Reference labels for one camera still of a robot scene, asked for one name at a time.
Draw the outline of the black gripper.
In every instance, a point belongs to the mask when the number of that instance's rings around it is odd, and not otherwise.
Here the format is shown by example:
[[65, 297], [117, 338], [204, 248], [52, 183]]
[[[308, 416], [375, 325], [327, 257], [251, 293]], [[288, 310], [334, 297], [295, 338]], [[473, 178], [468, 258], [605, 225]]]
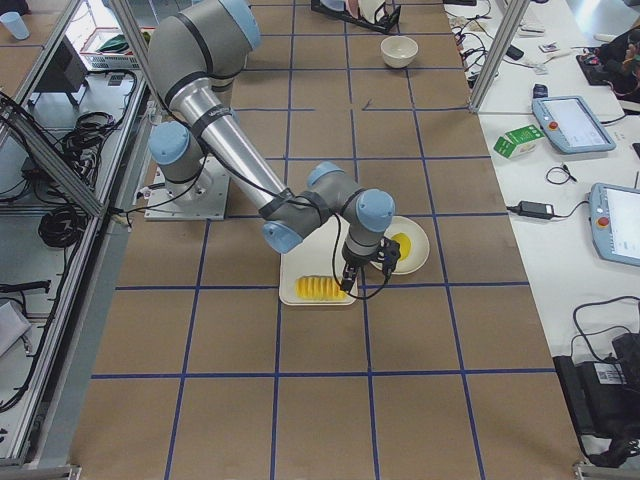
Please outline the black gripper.
[[342, 258], [345, 261], [345, 265], [342, 270], [340, 290], [343, 292], [351, 292], [357, 280], [358, 270], [366, 266], [373, 259], [373, 255], [356, 254], [348, 248], [343, 248]]

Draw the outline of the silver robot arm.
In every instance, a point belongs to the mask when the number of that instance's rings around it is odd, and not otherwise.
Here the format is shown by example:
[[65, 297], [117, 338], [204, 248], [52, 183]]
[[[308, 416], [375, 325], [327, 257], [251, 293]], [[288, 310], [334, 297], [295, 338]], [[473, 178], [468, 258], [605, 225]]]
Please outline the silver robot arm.
[[152, 85], [167, 110], [184, 119], [195, 140], [239, 183], [264, 219], [263, 235], [275, 251], [290, 252], [336, 215], [349, 225], [341, 290], [350, 291], [370, 262], [390, 277], [400, 258], [398, 243], [385, 235], [395, 214], [393, 198], [361, 187], [331, 162], [317, 165], [307, 190], [293, 194], [220, 99], [260, 42], [246, 2], [200, 1], [164, 19], [152, 34]]

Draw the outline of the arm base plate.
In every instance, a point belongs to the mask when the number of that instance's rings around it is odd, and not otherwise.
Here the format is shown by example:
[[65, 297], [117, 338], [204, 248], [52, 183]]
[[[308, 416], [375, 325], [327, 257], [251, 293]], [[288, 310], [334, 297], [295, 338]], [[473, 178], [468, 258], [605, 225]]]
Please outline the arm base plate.
[[157, 167], [157, 180], [163, 186], [154, 188], [148, 198], [144, 217], [149, 221], [221, 221], [225, 217], [230, 177], [212, 156], [199, 160], [200, 171], [188, 181], [174, 182], [184, 177], [165, 173], [166, 165]]

